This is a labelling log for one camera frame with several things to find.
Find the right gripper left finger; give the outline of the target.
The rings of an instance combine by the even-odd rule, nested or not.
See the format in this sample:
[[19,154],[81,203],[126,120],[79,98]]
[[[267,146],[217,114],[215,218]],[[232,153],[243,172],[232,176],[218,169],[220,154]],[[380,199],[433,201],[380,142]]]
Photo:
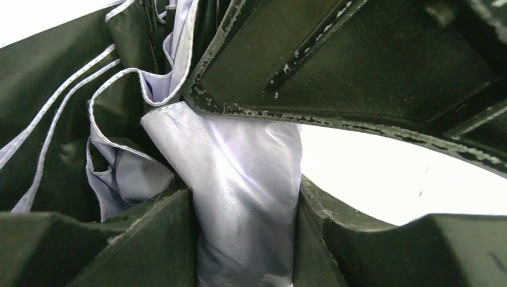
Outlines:
[[2,286],[196,286],[191,191],[169,189],[110,220],[1,213]]

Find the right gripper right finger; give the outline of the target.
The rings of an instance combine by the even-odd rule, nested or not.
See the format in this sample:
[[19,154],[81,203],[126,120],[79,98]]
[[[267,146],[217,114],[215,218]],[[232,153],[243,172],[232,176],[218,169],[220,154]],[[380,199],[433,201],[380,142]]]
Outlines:
[[295,286],[505,286],[506,217],[428,214],[397,227],[302,178]]

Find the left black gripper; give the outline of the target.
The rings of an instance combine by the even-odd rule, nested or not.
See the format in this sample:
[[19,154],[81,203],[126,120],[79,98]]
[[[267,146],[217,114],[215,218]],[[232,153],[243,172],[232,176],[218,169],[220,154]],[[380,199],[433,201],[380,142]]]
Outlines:
[[506,176],[505,1],[231,1],[200,114],[384,136]]

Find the black and lavender folding umbrella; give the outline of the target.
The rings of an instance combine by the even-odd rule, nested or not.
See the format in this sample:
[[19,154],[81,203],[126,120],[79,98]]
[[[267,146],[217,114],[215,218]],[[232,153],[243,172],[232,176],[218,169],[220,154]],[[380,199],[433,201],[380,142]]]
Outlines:
[[103,223],[185,187],[196,286],[292,286],[299,127],[182,94],[229,6],[114,1],[2,46],[1,213]]

